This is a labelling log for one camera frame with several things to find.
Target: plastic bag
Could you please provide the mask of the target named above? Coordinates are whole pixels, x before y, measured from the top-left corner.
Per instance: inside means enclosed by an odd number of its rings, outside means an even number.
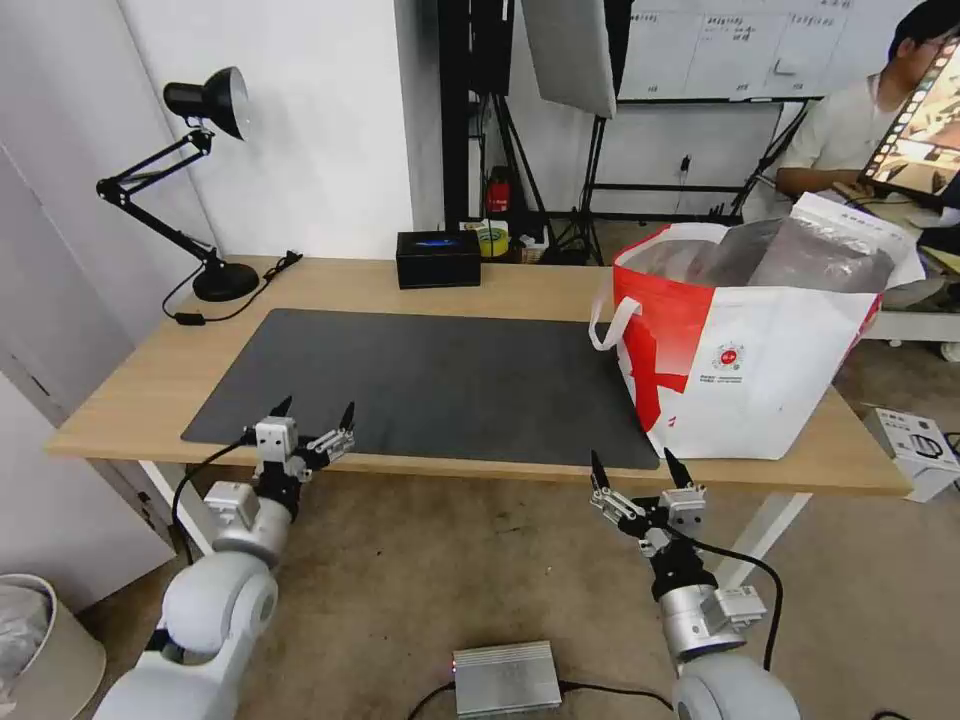
[[[881,293],[915,244],[888,223],[809,194],[788,218],[734,227],[719,241],[697,234],[705,232],[687,226],[677,239],[631,259],[630,268],[716,288]]]
[[[795,208],[747,284],[880,293],[896,265],[871,233]]]
[[[0,702],[43,644],[50,612],[43,593],[0,584]]]
[[[744,287],[780,232],[782,218],[730,228],[719,245],[700,252],[688,282],[707,287]]]

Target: black desk mat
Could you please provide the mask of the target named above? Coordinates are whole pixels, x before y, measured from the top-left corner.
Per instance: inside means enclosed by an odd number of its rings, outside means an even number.
[[[356,401],[356,452],[659,465],[585,323],[274,310],[182,437],[225,445],[287,395],[315,436]]]

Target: white shirt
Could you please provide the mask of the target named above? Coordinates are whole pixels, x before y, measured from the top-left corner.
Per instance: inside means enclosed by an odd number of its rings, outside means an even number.
[[[900,112],[877,107],[878,75],[828,95],[807,115],[790,147],[782,168],[860,170],[893,125]]]

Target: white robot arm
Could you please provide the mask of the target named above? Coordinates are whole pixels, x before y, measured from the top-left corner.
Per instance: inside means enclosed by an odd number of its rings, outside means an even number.
[[[746,644],[740,631],[766,608],[753,587],[721,590],[696,547],[706,501],[704,489],[666,451],[676,489],[629,500],[610,489],[593,453],[591,504],[617,528],[639,540],[654,570],[653,597],[678,679],[673,707],[680,720],[800,720],[787,688],[753,660],[733,652]]]
[[[230,720],[257,638],[277,606],[271,569],[299,510],[300,487],[354,445],[353,404],[336,430],[301,440],[284,417],[289,398],[255,426],[254,490],[218,482],[204,501],[217,516],[215,552],[174,577],[163,613],[136,666],[100,704],[95,720]]]

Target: desk leg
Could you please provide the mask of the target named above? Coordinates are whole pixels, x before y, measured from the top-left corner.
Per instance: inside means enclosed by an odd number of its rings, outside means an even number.
[[[155,463],[140,461],[141,467],[150,477],[168,505],[173,504],[173,493],[183,479],[183,467],[174,463]],[[217,536],[216,524],[210,509],[203,504],[200,495],[192,485],[187,485],[180,493],[180,507],[177,516],[187,533],[200,548],[200,552],[209,555],[213,552],[213,540]]]
[[[740,533],[733,550],[762,560],[810,498],[810,493],[770,493]],[[724,558],[714,574],[721,588],[735,588],[746,581],[754,567],[750,563]]]

